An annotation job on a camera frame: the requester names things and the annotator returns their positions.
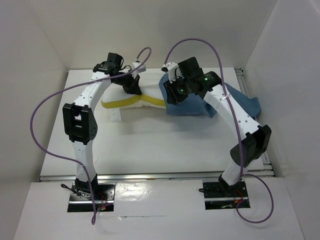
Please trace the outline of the blue fabric pillowcase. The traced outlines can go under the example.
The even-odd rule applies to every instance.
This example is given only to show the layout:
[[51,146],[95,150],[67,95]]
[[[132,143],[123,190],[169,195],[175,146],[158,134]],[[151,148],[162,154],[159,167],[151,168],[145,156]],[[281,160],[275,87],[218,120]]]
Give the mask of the blue fabric pillowcase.
[[[217,111],[198,95],[190,94],[183,102],[177,105],[167,103],[167,92],[164,83],[168,81],[168,75],[165,74],[159,80],[159,89],[162,93],[166,114],[169,116],[206,116],[213,118]],[[256,118],[261,113],[261,106],[257,97],[249,98],[242,92],[233,88],[229,84],[225,84],[227,90],[232,94],[233,98],[238,104],[248,113],[252,118]]]

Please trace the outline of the cream quilted pillow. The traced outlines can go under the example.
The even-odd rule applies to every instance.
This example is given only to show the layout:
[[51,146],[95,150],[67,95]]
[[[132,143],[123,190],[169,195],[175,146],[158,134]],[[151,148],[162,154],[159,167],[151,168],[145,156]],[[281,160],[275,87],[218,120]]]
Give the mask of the cream quilted pillow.
[[109,112],[111,122],[120,122],[121,109],[154,107],[165,109],[166,104],[159,87],[164,73],[157,68],[147,69],[139,74],[141,95],[125,93],[120,85],[111,84],[101,97],[101,105]]

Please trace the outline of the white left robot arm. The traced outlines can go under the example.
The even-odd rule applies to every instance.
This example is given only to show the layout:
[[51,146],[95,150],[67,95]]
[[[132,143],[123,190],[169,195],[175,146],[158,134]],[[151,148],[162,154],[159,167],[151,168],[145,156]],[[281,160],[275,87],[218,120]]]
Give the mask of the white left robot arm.
[[98,133],[94,111],[105,90],[111,84],[119,85],[126,94],[141,95],[139,73],[146,67],[140,61],[131,65],[131,73],[123,72],[123,57],[109,53],[106,61],[92,70],[89,84],[80,96],[62,108],[64,132],[72,142],[75,153],[75,189],[88,200],[99,193],[98,177],[93,162],[93,140]]

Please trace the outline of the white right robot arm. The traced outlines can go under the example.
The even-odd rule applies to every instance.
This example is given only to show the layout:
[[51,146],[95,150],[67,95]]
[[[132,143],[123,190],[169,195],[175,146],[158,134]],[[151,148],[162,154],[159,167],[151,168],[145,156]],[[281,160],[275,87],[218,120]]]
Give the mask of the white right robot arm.
[[271,128],[250,117],[227,89],[223,76],[214,71],[203,72],[195,57],[180,63],[165,63],[161,70],[168,75],[163,84],[168,104],[178,105],[191,95],[198,96],[213,107],[235,133],[238,143],[230,150],[230,162],[217,184],[220,194],[230,196],[251,162],[267,150]]

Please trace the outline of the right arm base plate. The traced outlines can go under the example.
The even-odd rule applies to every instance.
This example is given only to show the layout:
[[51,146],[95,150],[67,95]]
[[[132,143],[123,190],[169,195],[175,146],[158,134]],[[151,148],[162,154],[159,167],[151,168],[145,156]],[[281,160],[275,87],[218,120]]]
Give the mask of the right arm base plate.
[[238,203],[240,203],[240,209],[251,207],[247,186],[244,181],[241,181],[229,192],[222,192],[218,182],[203,182],[202,188],[198,191],[203,194],[206,210],[235,209]]

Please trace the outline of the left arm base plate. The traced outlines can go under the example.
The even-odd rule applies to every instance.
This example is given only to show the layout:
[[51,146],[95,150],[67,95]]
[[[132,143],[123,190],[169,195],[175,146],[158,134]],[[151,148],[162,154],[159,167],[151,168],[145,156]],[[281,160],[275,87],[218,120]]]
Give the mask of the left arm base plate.
[[[68,200],[68,213],[87,213],[93,212],[93,202],[90,192],[78,190],[74,183],[71,187],[61,184],[61,187],[70,190]],[[101,183],[97,186],[94,193],[95,207],[99,212],[113,212],[115,200],[115,183]]]

